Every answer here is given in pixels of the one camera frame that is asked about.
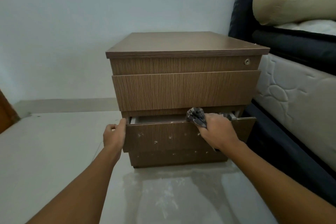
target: person's left hand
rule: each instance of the person's left hand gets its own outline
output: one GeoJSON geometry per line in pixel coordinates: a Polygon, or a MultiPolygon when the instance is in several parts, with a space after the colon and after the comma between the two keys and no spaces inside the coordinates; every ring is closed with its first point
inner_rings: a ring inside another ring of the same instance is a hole
{"type": "Polygon", "coordinates": [[[105,147],[114,148],[117,152],[121,152],[124,146],[126,134],[126,119],[122,118],[118,125],[109,124],[103,134],[103,142],[105,147]]]}

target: gray cloth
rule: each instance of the gray cloth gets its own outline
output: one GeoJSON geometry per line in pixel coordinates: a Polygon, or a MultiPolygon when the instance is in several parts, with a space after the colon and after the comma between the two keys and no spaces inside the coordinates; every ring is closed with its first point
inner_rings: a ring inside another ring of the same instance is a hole
{"type": "MultiPolygon", "coordinates": [[[[229,113],[219,113],[219,114],[223,115],[228,120],[232,120],[232,117],[230,116],[229,113]]],[[[205,114],[204,114],[203,109],[200,107],[193,107],[189,109],[187,111],[186,120],[196,124],[197,126],[207,128],[207,121],[205,120],[205,114]]]]}

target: right arm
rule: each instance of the right arm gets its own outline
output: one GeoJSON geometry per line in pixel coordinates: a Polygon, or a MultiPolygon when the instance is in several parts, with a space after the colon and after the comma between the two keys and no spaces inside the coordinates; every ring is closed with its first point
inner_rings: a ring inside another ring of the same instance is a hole
{"type": "Polygon", "coordinates": [[[201,136],[232,159],[280,223],[335,223],[334,206],[250,150],[227,118],[218,114],[206,114],[205,118],[207,128],[198,127],[201,136]]]}

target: brown door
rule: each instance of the brown door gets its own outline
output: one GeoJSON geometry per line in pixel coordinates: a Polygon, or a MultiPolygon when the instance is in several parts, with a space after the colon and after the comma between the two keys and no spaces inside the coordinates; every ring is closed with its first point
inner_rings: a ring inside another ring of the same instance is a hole
{"type": "Polygon", "coordinates": [[[18,120],[19,116],[0,91],[0,133],[4,132],[18,120]]]}

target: white tile floor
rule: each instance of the white tile floor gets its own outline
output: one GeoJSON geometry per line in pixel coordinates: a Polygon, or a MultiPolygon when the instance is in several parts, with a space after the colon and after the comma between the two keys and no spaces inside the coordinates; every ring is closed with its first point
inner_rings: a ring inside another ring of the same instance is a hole
{"type": "MultiPolygon", "coordinates": [[[[92,161],[118,111],[44,113],[0,135],[0,223],[24,223],[92,161]]],[[[101,223],[276,223],[232,163],[133,169],[122,153],[101,223]]]]}

